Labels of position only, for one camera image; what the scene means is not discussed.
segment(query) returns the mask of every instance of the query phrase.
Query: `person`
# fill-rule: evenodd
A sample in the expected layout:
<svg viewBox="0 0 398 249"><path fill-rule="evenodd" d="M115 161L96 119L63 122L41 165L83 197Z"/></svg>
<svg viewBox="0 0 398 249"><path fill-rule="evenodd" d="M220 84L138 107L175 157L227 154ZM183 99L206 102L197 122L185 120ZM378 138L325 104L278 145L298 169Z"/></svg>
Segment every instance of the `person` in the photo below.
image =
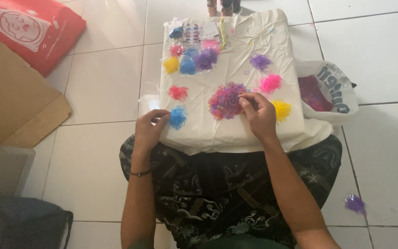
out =
<svg viewBox="0 0 398 249"><path fill-rule="evenodd" d="M187 156L159 143L169 111L138 118L119 153L128 180L122 248L153 248L156 218L182 249L340 248L320 211L340 167L340 141L330 135L287 155L274 106L259 93L239 97L264 151Z"/></svg>

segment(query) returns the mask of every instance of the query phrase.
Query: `dark bag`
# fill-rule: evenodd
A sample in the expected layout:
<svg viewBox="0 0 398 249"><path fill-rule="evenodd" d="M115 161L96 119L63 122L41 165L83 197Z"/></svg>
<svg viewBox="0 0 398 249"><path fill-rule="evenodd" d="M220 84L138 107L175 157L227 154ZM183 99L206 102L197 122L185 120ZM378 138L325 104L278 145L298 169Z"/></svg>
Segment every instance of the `dark bag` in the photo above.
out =
<svg viewBox="0 0 398 249"><path fill-rule="evenodd" d="M73 213L34 198L0 199L0 249L59 249Z"/></svg>

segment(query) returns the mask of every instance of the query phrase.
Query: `red bag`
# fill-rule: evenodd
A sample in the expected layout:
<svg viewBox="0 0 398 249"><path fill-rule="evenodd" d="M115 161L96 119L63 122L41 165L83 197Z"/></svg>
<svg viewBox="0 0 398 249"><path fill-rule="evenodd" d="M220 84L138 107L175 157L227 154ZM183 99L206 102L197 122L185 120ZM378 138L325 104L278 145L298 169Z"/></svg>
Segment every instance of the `red bag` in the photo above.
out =
<svg viewBox="0 0 398 249"><path fill-rule="evenodd" d="M0 0L0 41L43 77L85 26L85 20L55 0Z"/></svg>

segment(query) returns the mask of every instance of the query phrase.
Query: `right hand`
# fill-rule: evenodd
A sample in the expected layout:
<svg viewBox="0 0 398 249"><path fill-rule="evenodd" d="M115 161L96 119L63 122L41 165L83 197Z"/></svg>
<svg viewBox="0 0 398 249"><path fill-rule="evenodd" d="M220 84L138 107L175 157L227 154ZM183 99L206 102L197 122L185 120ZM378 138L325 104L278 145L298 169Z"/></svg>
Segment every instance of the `right hand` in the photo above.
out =
<svg viewBox="0 0 398 249"><path fill-rule="evenodd" d="M263 143L278 142L276 108L260 93L243 93L239 103L247 115L253 134Z"/></svg>

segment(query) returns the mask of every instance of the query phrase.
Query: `cardboard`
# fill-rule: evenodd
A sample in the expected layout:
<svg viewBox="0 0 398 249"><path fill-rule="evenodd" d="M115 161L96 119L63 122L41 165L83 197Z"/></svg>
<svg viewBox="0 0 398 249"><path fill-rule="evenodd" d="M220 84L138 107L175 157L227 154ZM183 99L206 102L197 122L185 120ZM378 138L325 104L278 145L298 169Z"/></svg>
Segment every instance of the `cardboard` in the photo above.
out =
<svg viewBox="0 0 398 249"><path fill-rule="evenodd" d="M70 112L63 94L0 42L0 146L33 148Z"/></svg>

